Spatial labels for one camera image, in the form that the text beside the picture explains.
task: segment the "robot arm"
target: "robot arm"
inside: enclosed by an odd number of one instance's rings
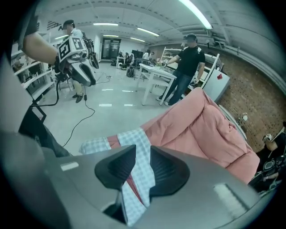
[[[94,70],[89,62],[88,51],[82,38],[69,37],[59,46],[55,66],[56,73],[68,74],[84,86],[89,87],[96,83]]]

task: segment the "shoe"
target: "shoe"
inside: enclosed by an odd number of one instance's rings
[[[82,95],[78,95],[76,99],[76,103],[80,102],[82,100],[82,97],[83,97]]]
[[[171,106],[171,105],[169,105],[169,102],[164,102],[164,104],[165,104],[166,106]]]
[[[162,98],[163,98],[163,96],[158,96],[158,97],[156,98],[156,100],[157,100],[157,101],[161,101]]]

